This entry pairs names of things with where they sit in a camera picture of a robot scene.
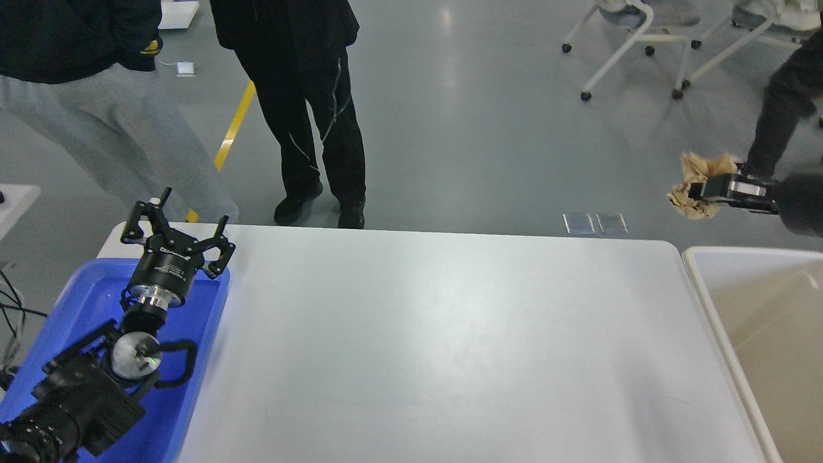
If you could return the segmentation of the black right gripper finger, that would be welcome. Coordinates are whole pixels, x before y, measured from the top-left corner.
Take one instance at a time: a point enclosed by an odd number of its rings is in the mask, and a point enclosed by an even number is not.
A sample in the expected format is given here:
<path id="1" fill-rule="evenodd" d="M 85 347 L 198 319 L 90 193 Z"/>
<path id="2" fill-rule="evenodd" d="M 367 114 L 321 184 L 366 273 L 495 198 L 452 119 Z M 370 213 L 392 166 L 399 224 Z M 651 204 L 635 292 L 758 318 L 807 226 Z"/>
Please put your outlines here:
<path id="1" fill-rule="evenodd" d="M 688 187 L 688 199 L 694 201 L 732 201 L 731 184 L 735 174 L 708 177 Z"/>

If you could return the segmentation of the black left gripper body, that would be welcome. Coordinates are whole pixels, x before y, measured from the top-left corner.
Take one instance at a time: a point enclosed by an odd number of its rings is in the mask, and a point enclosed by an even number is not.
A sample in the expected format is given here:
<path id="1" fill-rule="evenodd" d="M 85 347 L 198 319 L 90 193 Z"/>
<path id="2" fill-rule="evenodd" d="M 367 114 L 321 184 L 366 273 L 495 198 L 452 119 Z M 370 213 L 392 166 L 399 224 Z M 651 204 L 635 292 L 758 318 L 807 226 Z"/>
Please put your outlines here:
<path id="1" fill-rule="evenodd" d="M 197 267 L 196 243 L 203 240 L 185 233 L 148 238 L 126 286 L 127 294 L 134 299 L 161 299 L 159 306 L 164 309 L 185 305 L 196 274 L 202 271 Z"/>

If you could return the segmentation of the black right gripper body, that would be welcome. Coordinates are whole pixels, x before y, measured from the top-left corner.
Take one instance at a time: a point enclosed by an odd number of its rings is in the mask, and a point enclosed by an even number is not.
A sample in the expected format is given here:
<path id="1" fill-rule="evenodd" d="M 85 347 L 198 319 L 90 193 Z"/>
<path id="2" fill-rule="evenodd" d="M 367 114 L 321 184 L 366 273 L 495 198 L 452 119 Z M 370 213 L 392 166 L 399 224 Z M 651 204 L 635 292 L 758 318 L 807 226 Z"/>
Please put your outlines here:
<path id="1" fill-rule="evenodd" d="M 779 215 L 778 205 L 769 193 L 770 186 L 772 185 L 755 183 L 744 177 L 735 177 L 728 186 L 728 205 L 750 213 Z"/>

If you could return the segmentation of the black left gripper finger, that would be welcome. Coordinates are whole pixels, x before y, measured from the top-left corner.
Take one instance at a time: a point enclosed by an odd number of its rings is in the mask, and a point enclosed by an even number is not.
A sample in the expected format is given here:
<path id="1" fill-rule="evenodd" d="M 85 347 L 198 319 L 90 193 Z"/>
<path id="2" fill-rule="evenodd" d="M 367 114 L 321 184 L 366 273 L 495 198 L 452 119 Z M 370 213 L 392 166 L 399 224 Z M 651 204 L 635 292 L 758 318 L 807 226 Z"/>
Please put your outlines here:
<path id="1" fill-rule="evenodd" d="M 197 267 L 211 280 L 215 280 L 224 273 L 236 249 L 236 245 L 224 234 L 229 218 L 229 216 L 221 217 L 214 235 L 196 243 Z M 218 250 L 219 254 L 215 260 L 206 259 L 206 252 L 209 250 Z"/>
<path id="2" fill-rule="evenodd" d="M 163 208 L 172 191 L 173 188 L 165 188 L 156 203 L 152 201 L 138 201 L 135 203 L 120 235 L 120 242 L 123 245 L 145 245 L 149 237 L 154 235 L 167 237 L 167 235 L 170 235 L 171 227 L 168 225 L 168 219 L 165 217 Z M 149 222 L 152 235 L 147 235 L 144 229 L 141 228 L 141 221 Z"/>

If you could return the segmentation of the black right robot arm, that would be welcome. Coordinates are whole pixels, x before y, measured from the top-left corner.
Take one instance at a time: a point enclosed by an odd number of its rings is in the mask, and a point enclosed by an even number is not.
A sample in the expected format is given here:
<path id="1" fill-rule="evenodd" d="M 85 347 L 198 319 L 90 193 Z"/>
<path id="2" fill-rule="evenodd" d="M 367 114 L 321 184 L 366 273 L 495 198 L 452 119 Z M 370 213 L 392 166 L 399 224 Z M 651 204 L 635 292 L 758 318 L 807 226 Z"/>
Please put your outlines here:
<path id="1" fill-rule="evenodd" d="M 820 164 L 801 166 L 782 181 L 763 181 L 728 173 L 703 181 L 687 181 L 685 185 L 688 199 L 778 216 L 791 233 L 811 237 L 822 235 Z"/>

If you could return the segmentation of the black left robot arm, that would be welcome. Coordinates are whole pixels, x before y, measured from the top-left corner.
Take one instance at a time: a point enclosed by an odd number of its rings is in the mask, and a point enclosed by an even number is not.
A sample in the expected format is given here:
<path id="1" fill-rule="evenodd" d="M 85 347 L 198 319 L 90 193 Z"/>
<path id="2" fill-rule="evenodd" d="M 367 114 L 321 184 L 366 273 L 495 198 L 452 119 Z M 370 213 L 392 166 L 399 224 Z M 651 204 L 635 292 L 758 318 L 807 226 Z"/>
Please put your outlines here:
<path id="1" fill-rule="evenodd" d="M 194 377 L 202 343 L 159 334 L 168 311 L 187 302 L 198 272 L 215 280 L 227 270 L 235 244 L 224 234 L 226 215 L 206 239 L 173 228 L 163 211 L 171 193 L 135 203 L 120 240 L 142 254 L 120 295 L 122 317 L 44 364 L 33 404 L 2 424 L 3 462 L 76 462 L 81 451 L 97 457 L 146 415 L 147 393 Z"/>

